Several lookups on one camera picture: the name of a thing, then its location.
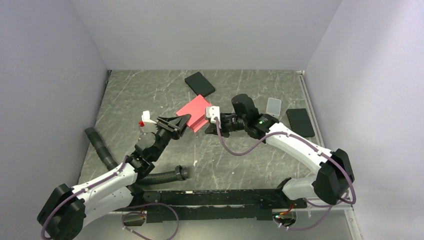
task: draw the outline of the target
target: gray marble surface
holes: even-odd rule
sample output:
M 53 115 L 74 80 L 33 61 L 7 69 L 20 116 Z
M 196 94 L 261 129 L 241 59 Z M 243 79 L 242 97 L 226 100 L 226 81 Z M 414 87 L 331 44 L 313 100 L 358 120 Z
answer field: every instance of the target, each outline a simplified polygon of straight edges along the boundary
M 134 151 L 140 137 L 138 122 L 142 112 L 149 110 L 152 118 L 173 117 L 196 95 L 184 78 L 196 70 L 113 71 L 97 116 L 95 128 L 103 137 L 117 162 Z M 259 112 L 265 113 L 268 98 L 282 101 L 279 120 L 288 126 L 285 112 L 289 108 L 306 108 L 306 97 L 295 71 L 287 70 L 201 70 L 216 88 L 207 96 L 221 112 L 234 112 L 231 98 L 245 93 Z M 285 152 L 260 144 L 245 156 L 226 152 L 215 135 L 205 135 L 206 125 L 196 133 L 187 129 L 180 140 L 172 140 L 152 173 L 171 171 L 177 165 L 193 166 L 194 175 L 186 181 L 147 187 L 151 190 L 226 190 L 275 188 L 287 177 L 302 178 L 311 171 Z M 226 144 L 241 152 L 256 140 L 244 131 L 231 133 Z M 79 183 L 87 182 L 107 170 L 89 147 Z

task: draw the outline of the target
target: robotic arm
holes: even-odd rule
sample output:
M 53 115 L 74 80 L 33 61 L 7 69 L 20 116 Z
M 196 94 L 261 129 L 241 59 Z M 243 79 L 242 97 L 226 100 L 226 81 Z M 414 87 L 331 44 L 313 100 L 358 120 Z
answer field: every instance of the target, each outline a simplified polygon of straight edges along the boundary
M 43 239 L 71 240 L 87 224 L 116 209 L 129 206 L 134 197 L 143 196 L 137 187 L 155 168 L 156 162 L 168 143 L 178 140 L 187 128 L 190 115 L 158 117 L 157 132 L 148 132 L 135 144 L 135 151 L 117 165 L 101 141 L 93 146 L 109 172 L 83 184 L 56 187 L 37 221 L 43 226 Z
M 224 145 L 222 137 L 227 138 L 230 132 L 244 130 L 250 137 L 277 147 L 306 165 L 314 173 L 313 176 L 287 178 L 277 187 L 288 203 L 300 198 L 318 197 L 330 205 L 336 205 L 342 199 L 355 180 L 345 151 L 331 151 L 318 146 L 288 129 L 275 117 L 259 113 L 253 100 L 246 94 L 236 95 L 231 103 L 235 113 L 220 113 L 218 106 L 206 108 L 205 117 L 210 121 L 206 134 L 218 135 Z M 245 153 L 232 154 L 241 156 Z

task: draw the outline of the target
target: flexible black pipe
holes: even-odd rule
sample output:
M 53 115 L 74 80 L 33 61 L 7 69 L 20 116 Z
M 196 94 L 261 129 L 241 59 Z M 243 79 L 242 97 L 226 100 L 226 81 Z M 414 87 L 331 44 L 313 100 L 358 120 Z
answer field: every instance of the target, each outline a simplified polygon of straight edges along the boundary
M 114 157 L 109 152 L 99 133 L 93 127 L 89 127 L 85 130 L 85 134 L 87 134 L 90 143 L 93 145 L 98 157 L 104 163 L 107 170 L 110 171 L 118 167 L 118 163 L 114 160 Z
M 184 181 L 189 179 L 189 171 L 186 167 L 180 165 L 175 167 L 174 171 L 167 171 L 161 173 L 151 173 L 137 182 L 140 185 L 155 185 L 165 184 L 175 181 Z

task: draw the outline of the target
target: wall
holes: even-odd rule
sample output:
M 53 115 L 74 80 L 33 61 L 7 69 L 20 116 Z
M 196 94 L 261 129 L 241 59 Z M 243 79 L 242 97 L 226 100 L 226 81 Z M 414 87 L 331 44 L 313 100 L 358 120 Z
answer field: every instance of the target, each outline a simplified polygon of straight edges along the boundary
M 40 239 L 52 190 L 77 183 L 107 69 L 69 1 L 0 1 L 0 239 Z
M 424 1 L 343 0 L 306 68 L 327 147 L 346 150 L 364 239 L 423 239 Z
M 304 70 L 341 0 L 72 0 L 108 69 Z

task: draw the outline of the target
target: gray wall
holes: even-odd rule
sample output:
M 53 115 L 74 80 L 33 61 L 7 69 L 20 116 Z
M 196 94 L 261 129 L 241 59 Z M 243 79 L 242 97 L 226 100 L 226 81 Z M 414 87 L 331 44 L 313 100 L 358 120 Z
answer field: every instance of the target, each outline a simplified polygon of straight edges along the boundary
M 343 0 L 306 68 L 324 141 L 350 153 L 364 239 L 423 239 L 424 1 Z
M 2 0 L 0 36 L 0 239 L 40 239 L 47 197 L 78 180 L 107 70 L 66 0 Z
M 72 0 L 108 69 L 304 70 L 341 0 Z

